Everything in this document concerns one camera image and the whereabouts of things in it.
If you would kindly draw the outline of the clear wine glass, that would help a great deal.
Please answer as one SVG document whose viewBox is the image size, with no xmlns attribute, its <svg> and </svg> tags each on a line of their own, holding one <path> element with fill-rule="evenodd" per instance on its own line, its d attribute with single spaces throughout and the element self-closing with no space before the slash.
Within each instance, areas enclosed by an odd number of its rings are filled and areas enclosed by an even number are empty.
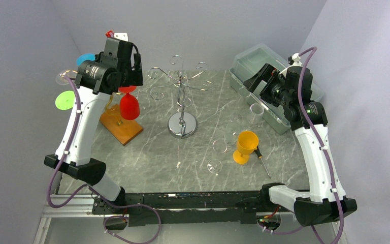
<svg viewBox="0 0 390 244">
<path fill-rule="evenodd" d="M 264 107 L 259 103 L 250 105 L 246 113 L 245 130 L 249 130 L 253 125 L 257 125 L 263 121 Z"/>
<path fill-rule="evenodd" d="M 241 126 L 239 123 L 236 122 L 228 123 L 223 131 L 225 143 L 227 145 L 234 145 L 241 131 L 242 131 Z"/>
<path fill-rule="evenodd" d="M 250 98 L 250 92 L 246 87 L 241 87 L 238 90 L 238 98 L 231 106 L 230 121 L 234 123 L 242 123 L 247 115 L 247 99 Z"/>
</svg>

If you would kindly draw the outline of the red plastic wine glass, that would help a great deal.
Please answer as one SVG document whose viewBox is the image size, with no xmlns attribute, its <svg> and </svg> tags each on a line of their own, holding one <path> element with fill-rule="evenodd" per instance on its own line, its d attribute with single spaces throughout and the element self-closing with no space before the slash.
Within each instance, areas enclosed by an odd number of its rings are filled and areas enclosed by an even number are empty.
<svg viewBox="0 0 390 244">
<path fill-rule="evenodd" d="M 126 120 L 135 120 L 140 115 L 140 105 L 135 96 L 131 93 L 136 90 L 135 86 L 120 87 L 118 91 L 123 93 L 119 103 L 120 115 Z"/>
</svg>

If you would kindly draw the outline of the orange plastic wine glass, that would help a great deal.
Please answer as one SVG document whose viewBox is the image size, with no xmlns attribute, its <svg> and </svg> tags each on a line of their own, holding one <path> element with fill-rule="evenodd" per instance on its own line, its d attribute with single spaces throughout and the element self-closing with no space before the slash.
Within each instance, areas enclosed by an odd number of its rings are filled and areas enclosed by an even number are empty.
<svg viewBox="0 0 390 244">
<path fill-rule="evenodd" d="M 246 164 L 250 155 L 258 147 L 258 136 L 252 131 L 243 131 L 239 134 L 236 142 L 236 150 L 233 152 L 233 160 L 237 164 Z"/>
</svg>

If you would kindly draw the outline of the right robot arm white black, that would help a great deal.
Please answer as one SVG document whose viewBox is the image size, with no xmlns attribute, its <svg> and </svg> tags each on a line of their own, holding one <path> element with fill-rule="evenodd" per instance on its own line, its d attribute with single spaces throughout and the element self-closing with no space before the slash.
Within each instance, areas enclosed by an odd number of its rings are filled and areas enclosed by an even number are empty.
<svg viewBox="0 0 390 244">
<path fill-rule="evenodd" d="M 304 227 L 338 221 L 340 210 L 346 217 L 358 208 L 356 200 L 346 196 L 337 176 L 330 155 L 326 112 L 320 102 L 311 98 L 312 79 L 308 68 L 289 66 L 281 74 L 272 65 L 264 64 L 243 82 L 261 101 L 283 108 L 284 117 L 302 149 L 309 177 L 307 192 L 280 183 L 264 185 L 260 206 L 266 211 L 283 206 Z"/>
</svg>

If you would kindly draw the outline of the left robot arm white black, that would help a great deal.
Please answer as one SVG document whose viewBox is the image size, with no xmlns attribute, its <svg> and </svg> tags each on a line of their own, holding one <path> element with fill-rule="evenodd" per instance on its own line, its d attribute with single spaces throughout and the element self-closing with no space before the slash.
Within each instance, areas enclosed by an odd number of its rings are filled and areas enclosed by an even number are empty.
<svg viewBox="0 0 390 244">
<path fill-rule="evenodd" d="M 58 173 L 80 180 L 106 201 L 106 208 L 117 214 L 126 205 L 125 190 L 106 174 L 106 163 L 91 157 L 94 133 L 109 100 L 120 87 L 142 86 L 141 56 L 127 39 L 108 37 L 104 50 L 94 60 L 84 60 L 74 79 L 67 78 L 75 95 L 62 141 L 44 164 Z"/>
</svg>

